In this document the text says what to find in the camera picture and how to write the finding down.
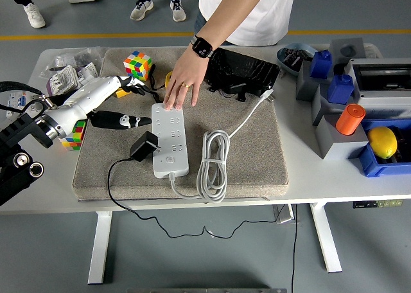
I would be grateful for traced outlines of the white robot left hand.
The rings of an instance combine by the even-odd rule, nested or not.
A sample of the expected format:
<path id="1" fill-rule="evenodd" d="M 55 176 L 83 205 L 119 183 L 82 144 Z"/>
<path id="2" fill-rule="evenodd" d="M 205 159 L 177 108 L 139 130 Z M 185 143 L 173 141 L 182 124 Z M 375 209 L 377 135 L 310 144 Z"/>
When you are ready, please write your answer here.
<path id="1" fill-rule="evenodd" d="M 63 105 L 57 109 L 46 110 L 40 120 L 55 132 L 51 138 L 64 138 L 78 120 L 84 120 L 88 113 L 98 108 L 119 88 L 131 86 L 144 87 L 145 84 L 130 76 L 93 78 L 72 94 Z"/>

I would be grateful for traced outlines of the person's left hand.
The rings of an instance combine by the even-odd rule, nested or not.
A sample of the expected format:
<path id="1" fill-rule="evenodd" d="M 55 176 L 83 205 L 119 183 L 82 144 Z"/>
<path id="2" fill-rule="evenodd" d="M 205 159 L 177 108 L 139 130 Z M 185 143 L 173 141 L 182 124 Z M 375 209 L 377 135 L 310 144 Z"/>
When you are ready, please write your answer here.
<path id="1" fill-rule="evenodd" d="M 191 106 L 194 107 L 197 104 L 208 61 L 208 58 L 199 57 L 191 46 L 187 47 L 172 71 L 164 97 L 166 110 L 172 107 L 180 110 L 189 91 L 191 91 Z"/>

